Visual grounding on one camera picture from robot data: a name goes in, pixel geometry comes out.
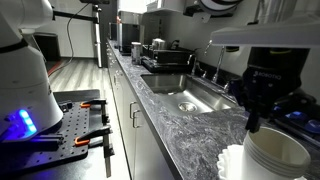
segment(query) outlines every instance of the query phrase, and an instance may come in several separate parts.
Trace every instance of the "granite countertop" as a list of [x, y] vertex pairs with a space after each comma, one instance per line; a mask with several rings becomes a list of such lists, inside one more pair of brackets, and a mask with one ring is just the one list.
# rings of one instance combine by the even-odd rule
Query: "granite countertop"
[[[143, 66], [132, 65], [131, 56], [121, 56], [114, 48], [116, 41], [109, 40], [109, 44], [178, 170], [179, 177], [176, 178], [219, 179], [216, 166], [218, 154], [228, 145], [242, 144], [245, 137], [247, 118], [243, 108], [236, 107], [183, 117], [171, 115], [140, 76], [151, 73]], [[215, 88], [201, 78], [196, 79], [210, 88]], [[303, 140], [299, 142], [307, 148], [312, 159], [305, 177], [308, 180], [320, 179], [320, 151]]]

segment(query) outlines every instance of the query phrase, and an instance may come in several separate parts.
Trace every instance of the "stainless steel pot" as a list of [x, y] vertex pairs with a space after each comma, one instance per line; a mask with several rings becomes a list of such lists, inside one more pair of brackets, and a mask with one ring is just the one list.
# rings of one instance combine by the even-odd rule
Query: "stainless steel pot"
[[167, 43], [165, 40], [162, 39], [153, 39], [152, 40], [152, 49], [153, 50], [166, 50], [167, 49]]

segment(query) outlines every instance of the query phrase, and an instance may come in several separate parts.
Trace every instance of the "wooden floor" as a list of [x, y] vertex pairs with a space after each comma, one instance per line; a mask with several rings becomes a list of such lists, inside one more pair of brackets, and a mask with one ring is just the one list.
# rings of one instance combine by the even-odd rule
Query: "wooden floor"
[[[107, 99], [108, 102], [106, 109], [108, 110], [110, 124], [113, 130], [113, 133], [111, 134], [111, 141], [115, 151], [115, 155], [111, 157], [112, 176], [108, 178], [108, 180], [129, 180], [128, 166], [110, 85], [108, 69], [98, 68], [96, 62], [92, 59], [75, 59], [65, 68], [52, 74], [49, 80], [51, 83], [51, 89], [54, 92], [89, 89], [100, 90], [100, 97]], [[95, 169], [97, 174], [105, 172], [102, 148], [101, 161], [96, 163]], [[103, 176], [94, 177], [94, 179], [106, 179], [105, 173]]]

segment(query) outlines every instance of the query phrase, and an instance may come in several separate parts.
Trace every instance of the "wall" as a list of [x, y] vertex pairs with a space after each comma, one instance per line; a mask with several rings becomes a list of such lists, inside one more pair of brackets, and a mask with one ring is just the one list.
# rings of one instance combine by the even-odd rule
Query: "wall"
[[[183, 16], [179, 13], [164, 15], [162, 17], [164, 22], [164, 39], [168, 42], [179, 39], [181, 47], [188, 49], [201, 48], [201, 50], [198, 51], [199, 60], [206, 64], [217, 66], [221, 50], [220, 47], [210, 47], [207, 56], [204, 56], [204, 49], [210, 39], [210, 33], [223, 27], [242, 26], [251, 22], [254, 19], [257, 2], [257, 0], [243, 1], [238, 6], [233, 17], [214, 18], [210, 19], [208, 23], [202, 23], [199, 18]], [[319, 3], [317, 3], [316, 6], [303, 6], [301, 2], [302, 1], [298, 1], [299, 5], [302, 4], [301, 9], [319, 7]], [[310, 51], [301, 75], [303, 82], [302, 88], [318, 100], [320, 100], [320, 84], [317, 80], [317, 77], [320, 77], [319, 50], [320, 49], [312, 49]], [[225, 53], [221, 68], [228, 72], [242, 75], [247, 66], [249, 53], [250, 47], [240, 47], [240, 51], [238, 52]]]
[[[68, 13], [78, 12], [85, 4], [79, 0], [49, 0], [57, 11]], [[89, 4], [80, 15], [92, 16], [92, 5]], [[71, 56], [71, 48], [67, 36], [68, 18], [56, 17], [56, 21], [38, 28], [37, 32], [55, 33], [59, 37], [61, 56]], [[89, 21], [73, 19], [70, 22], [70, 36], [75, 57], [96, 57], [94, 50], [93, 25]]]

